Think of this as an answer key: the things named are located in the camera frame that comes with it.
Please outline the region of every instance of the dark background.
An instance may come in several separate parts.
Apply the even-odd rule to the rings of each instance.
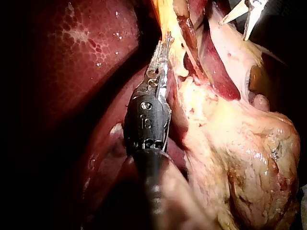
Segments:
[[[288,104],[285,113],[293,121],[301,137],[301,158],[298,168],[300,187],[307,183],[306,170],[306,134],[303,127],[305,124],[305,81],[306,81],[306,43],[305,27],[303,26],[303,7],[298,0],[271,0],[268,3],[262,20],[256,25],[251,35],[251,40],[266,47],[289,65],[289,76],[287,86],[283,89],[285,93],[285,104]],[[3,203],[5,212],[4,229],[16,229],[17,226],[29,229],[50,229],[52,222],[50,213],[55,193],[61,184],[65,174],[78,156],[73,157],[63,153],[78,152],[81,154],[86,146],[88,136],[84,133],[76,134],[76,129],[90,133],[94,124],[89,124],[89,116],[81,115],[72,120],[67,130],[54,137],[47,145],[47,157],[35,159],[35,161],[19,161],[16,155],[30,154],[29,150],[19,146],[19,152],[13,146],[18,145],[18,139],[26,135],[24,130],[16,126],[16,113],[22,95],[18,89],[24,87],[18,85],[18,79],[27,77],[25,71],[27,56],[31,53],[27,47],[26,12],[29,9],[27,2],[11,2],[11,6],[3,9],[5,26],[2,30],[5,42],[3,45],[3,72],[4,80],[4,143],[3,143]],[[238,19],[239,30],[244,28],[244,16]],[[130,67],[126,65],[120,70],[125,73]],[[297,216],[294,230],[301,229],[300,216]]]

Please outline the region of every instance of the clip applier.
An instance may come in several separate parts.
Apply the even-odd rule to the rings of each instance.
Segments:
[[[168,32],[159,41],[143,82],[133,91],[124,124],[126,152],[132,156],[149,201],[153,226],[159,222],[161,210],[160,172],[166,154],[171,109],[166,102]]]

